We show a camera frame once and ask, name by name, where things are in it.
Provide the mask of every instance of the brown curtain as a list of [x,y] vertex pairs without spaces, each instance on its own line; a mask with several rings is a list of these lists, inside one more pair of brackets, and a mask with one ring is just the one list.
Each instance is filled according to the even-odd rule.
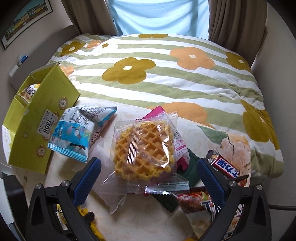
[[243,56],[251,66],[267,16],[266,0],[209,0],[209,40]]
[[62,3],[80,34],[118,35],[108,0],[62,0]]

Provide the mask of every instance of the blue object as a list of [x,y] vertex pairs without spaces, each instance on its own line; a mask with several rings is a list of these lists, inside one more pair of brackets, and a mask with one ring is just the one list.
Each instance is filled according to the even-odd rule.
[[66,109],[48,143],[48,148],[86,163],[91,136],[100,132],[117,111],[117,106],[75,106]]
[[120,35],[180,34],[209,38],[208,0],[109,0]]
[[78,172],[72,179],[72,185],[74,189],[72,190],[72,203],[75,207],[82,205],[89,192],[91,191],[94,183],[96,182],[100,172],[101,172],[101,161],[98,158],[92,158],[90,163],[81,171]]
[[21,64],[28,58],[28,55],[24,55],[21,57],[21,59],[19,60],[21,62]]
[[203,159],[197,161],[197,170],[215,205],[224,207],[225,191]]

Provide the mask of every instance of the metal screw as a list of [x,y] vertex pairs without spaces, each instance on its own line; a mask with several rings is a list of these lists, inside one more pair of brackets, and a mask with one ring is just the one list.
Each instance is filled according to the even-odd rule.
[[62,186],[66,187],[70,184],[68,180],[62,181]]
[[258,190],[262,190],[262,189],[263,189],[263,187],[262,187],[260,184],[258,184],[258,185],[256,186],[256,188],[257,188]]
[[237,185],[237,183],[235,181],[229,181],[228,183],[232,187],[235,187]]
[[40,189],[40,188],[42,188],[42,184],[41,183],[36,184],[35,189]]

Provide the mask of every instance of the window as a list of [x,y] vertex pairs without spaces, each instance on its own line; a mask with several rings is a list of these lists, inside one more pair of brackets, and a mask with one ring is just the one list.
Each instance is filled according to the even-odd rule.
[[208,39],[208,0],[109,0],[119,34],[166,33]]

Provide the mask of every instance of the snack bag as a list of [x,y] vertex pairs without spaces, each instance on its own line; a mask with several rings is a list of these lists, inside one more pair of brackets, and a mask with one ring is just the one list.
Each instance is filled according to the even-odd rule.
[[114,172],[103,182],[110,194],[168,194],[189,189],[176,174],[173,137],[177,113],[115,125],[110,163]]
[[38,87],[41,84],[33,84],[28,86],[26,89],[24,89],[22,92],[20,92],[18,95],[22,97],[26,102],[30,103],[33,95],[37,91]]
[[[209,150],[204,159],[208,161],[216,171],[221,172],[228,180],[235,181],[240,187],[247,186],[247,179],[249,179],[251,175],[250,170],[245,173],[242,168],[240,169],[233,166],[214,150]],[[191,188],[189,193],[177,194],[175,197],[179,206],[189,219],[196,236],[200,238],[221,210],[220,206],[216,206],[213,203],[205,187]],[[223,240],[232,235],[241,216],[242,209],[243,205],[240,204],[237,207],[237,212]]]
[[66,109],[58,122],[48,148],[86,162],[89,142],[95,128],[101,131],[117,111],[117,106],[76,106]]
[[[165,110],[161,106],[155,107],[151,112],[149,112],[146,116],[142,118],[152,118],[156,116],[166,115]],[[189,166],[189,152],[183,141],[178,130],[175,131],[174,134],[174,147],[175,147],[175,159],[177,161],[177,168],[180,167],[182,170],[186,170]]]
[[[205,187],[191,188],[189,193],[177,194],[177,202],[189,219],[194,233],[199,239],[211,225],[218,212],[221,210],[216,206]],[[237,212],[224,235],[223,240],[229,238],[242,214],[243,205],[237,207]]]

